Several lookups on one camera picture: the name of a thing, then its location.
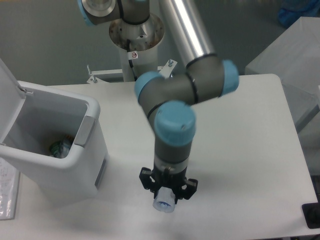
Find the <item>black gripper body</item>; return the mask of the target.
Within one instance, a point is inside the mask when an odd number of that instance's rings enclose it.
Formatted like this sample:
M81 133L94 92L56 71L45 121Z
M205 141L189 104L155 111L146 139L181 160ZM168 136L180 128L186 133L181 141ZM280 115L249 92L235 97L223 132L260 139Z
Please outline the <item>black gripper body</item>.
M182 191L182 186L185 185L187 168L179 173L171 173L168 170L161 171L156 166L152 170L151 177L154 182L151 186L151 192L157 192L161 187L172 189L174 194L179 194Z

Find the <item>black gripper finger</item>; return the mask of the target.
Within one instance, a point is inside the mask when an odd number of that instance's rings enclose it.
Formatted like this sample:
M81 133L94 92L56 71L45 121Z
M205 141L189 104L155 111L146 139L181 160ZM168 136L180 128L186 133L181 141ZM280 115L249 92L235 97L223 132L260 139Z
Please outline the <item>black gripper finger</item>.
M198 188L198 180L193 178L185 178L182 183L180 183L177 187L173 188L173 193L175 195L174 202L178 203L178 200L189 200Z
M143 188L146 190L150 190L153 193L153 197L155 198L158 195L160 189L160 180L159 180L159 172L156 168L153 170L142 167L139 173L139 179L143 185Z

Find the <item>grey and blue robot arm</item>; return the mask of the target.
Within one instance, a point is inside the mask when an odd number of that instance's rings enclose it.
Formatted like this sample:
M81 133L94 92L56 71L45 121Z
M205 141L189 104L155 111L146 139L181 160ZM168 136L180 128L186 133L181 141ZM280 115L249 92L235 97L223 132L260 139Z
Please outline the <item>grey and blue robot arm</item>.
M190 199L198 181L186 178L196 115L192 105L234 92L237 67L217 57L193 0L162 0L160 9L186 68L164 76L151 55L164 37L162 21L148 0L80 0L89 25L109 23L109 37L124 51L122 73L133 81L137 101L154 132L153 169L142 168L139 179L154 195L153 206L173 211L178 200Z

